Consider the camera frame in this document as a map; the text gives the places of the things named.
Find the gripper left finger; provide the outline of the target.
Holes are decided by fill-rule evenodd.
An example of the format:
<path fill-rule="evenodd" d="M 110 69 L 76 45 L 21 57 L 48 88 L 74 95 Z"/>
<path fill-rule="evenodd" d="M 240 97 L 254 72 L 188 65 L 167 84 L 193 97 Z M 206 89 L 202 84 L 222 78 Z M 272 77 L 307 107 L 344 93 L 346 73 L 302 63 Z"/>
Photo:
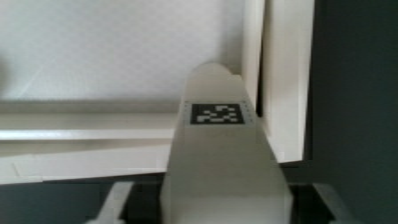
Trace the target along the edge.
<path fill-rule="evenodd" d="M 160 224 L 156 185 L 115 182 L 97 214 L 83 224 Z"/>

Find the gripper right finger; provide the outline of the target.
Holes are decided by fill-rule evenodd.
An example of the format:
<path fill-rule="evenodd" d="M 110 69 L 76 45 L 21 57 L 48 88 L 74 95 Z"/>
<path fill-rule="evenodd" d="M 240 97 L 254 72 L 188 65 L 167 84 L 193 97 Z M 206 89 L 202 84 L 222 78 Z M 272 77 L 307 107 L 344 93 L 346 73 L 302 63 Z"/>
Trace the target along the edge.
<path fill-rule="evenodd" d="M 355 224 L 355 217 L 337 191 L 325 183 L 291 183 L 289 224 Z"/>

